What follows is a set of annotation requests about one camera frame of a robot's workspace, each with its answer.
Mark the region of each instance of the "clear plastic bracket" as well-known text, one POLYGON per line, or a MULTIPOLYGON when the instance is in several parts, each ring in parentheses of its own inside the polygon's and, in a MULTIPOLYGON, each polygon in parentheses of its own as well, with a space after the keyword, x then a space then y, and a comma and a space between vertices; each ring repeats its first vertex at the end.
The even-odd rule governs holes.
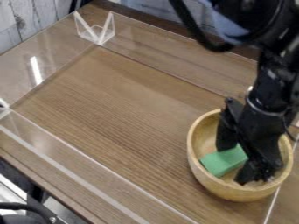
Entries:
POLYGON ((76 11, 74 12, 74 17, 78 26, 78 33, 83 39, 91 41, 99 46, 103 46, 115 37, 116 28, 112 12, 110 12, 107 15, 107 21, 103 27, 96 24, 90 26, 82 15, 76 11))

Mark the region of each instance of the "green sponge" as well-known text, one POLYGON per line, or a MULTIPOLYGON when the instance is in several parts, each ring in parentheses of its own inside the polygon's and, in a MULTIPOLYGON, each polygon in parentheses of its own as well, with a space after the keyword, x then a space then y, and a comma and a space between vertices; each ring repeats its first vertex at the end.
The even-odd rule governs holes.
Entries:
POLYGON ((249 156, 238 144, 231 150, 214 152, 200 159, 200 163, 207 171, 218 178, 238 168, 246 161, 249 156))

